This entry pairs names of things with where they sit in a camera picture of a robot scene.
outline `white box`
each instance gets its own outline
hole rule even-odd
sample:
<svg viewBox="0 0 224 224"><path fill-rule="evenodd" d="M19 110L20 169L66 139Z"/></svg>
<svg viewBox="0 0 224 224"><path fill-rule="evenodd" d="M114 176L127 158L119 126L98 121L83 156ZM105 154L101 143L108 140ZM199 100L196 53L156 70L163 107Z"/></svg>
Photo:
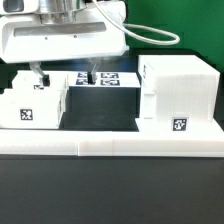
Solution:
<svg viewBox="0 0 224 224"><path fill-rule="evenodd" d="M50 86L40 85L40 76L36 75L33 71L19 70L16 77L12 81L12 87L14 90L26 91L26 90L40 90L40 91L62 91L62 110L66 111L66 94L68 90L68 79L66 72L60 71L44 71L49 75Z"/></svg>
<svg viewBox="0 0 224 224"><path fill-rule="evenodd" d="M62 91L6 89L0 96L0 128L58 129L63 100Z"/></svg>
<svg viewBox="0 0 224 224"><path fill-rule="evenodd" d="M213 122L220 73L210 65L193 55L140 55L138 71L140 119L161 130L176 122L177 131Z"/></svg>

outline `white base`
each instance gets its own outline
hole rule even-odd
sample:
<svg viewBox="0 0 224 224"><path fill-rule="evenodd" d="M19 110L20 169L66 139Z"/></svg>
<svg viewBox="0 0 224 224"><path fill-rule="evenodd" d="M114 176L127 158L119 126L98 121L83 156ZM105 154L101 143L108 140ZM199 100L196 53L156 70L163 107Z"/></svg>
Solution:
<svg viewBox="0 0 224 224"><path fill-rule="evenodd" d="M224 157L223 133L0 130L0 154Z"/></svg>

